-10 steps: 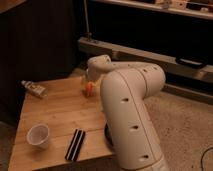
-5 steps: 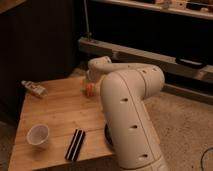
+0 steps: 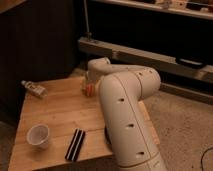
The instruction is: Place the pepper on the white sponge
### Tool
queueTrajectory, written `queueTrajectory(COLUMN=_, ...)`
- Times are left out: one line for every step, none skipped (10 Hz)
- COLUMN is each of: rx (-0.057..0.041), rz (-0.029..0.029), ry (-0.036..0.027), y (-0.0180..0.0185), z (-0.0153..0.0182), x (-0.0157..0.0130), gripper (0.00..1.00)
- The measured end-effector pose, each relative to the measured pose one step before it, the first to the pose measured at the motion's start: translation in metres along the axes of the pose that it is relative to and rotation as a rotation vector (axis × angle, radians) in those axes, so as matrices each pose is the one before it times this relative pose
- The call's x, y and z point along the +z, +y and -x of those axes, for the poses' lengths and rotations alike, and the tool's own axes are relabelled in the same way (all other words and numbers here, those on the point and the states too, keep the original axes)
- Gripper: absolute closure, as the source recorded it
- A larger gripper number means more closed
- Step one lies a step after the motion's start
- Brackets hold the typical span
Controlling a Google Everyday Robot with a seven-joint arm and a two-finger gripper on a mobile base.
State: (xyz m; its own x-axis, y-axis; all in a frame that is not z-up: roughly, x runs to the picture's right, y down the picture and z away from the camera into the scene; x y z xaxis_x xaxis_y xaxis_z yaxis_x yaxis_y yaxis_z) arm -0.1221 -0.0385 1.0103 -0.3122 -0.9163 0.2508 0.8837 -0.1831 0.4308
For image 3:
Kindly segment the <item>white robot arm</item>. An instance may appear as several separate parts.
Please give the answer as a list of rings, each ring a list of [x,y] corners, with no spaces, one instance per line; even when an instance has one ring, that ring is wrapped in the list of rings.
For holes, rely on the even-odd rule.
[[[86,91],[99,82],[99,102],[120,171],[167,171],[139,101],[156,93],[158,72],[139,65],[111,64],[106,57],[88,62]]]

